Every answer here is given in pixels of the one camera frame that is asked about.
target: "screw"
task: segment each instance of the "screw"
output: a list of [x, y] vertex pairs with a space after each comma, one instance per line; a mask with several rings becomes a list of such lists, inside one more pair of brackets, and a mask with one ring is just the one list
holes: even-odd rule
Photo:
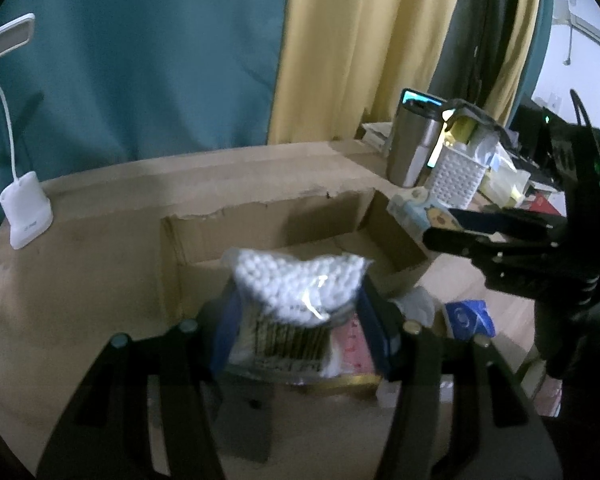
[[411, 335], [418, 335], [422, 330], [422, 325], [413, 319], [409, 319], [402, 324], [402, 329]]
[[185, 319], [179, 323], [178, 328], [182, 333], [190, 334], [198, 329], [198, 322], [195, 319]]
[[489, 339], [483, 334], [476, 334], [474, 336], [474, 343], [476, 343], [478, 346], [481, 346], [482, 348], [488, 348], [491, 344], [491, 339]]
[[113, 346], [113, 348], [124, 348], [128, 342], [129, 336], [126, 334], [116, 334], [110, 340], [111, 346]]

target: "blue cloth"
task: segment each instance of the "blue cloth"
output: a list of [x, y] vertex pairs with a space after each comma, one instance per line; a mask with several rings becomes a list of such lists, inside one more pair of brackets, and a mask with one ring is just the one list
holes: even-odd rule
[[[20, 174], [252, 146], [267, 128], [286, 0], [6, 0], [36, 15], [0, 59]], [[0, 105], [0, 192], [11, 181]]]
[[445, 305], [445, 319], [454, 339], [468, 340], [476, 334], [496, 335], [493, 320], [482, 300], [464, 300]]

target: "cardboard box flap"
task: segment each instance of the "cardboard box flap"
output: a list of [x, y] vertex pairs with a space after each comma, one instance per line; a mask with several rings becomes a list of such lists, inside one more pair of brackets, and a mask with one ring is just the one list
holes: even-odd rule
[[386, 210], [389, 199], [377, 192], [368, 208], [362, 227], [373, 242], [391, 260], [396, 270], [424, 262], [427, 257], [417, 243]]
[[299, 197], [271, 203], [252, 202], [211, 215], [170, 217], [170, 233], [179, 265], [217, 260], [231, 247], [272, 251], [355, 231], [374, 190], [335, 196]]

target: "white plastic basket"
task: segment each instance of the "white plastic basket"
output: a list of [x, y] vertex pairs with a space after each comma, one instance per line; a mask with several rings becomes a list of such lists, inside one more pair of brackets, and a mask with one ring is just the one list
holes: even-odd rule
[[425, 187], [447, 207], [466, 209], [480, 186], [487, 167], [449, 146], [440, 156]]

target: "tissue box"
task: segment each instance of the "tissue box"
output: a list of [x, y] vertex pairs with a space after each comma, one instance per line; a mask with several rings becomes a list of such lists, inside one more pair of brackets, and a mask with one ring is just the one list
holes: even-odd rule
[[416, 240], [430, 227], [462, 231], [462, 227], [432, 192], [424, 187], [402, 191], [390, 200], [387, 211]]

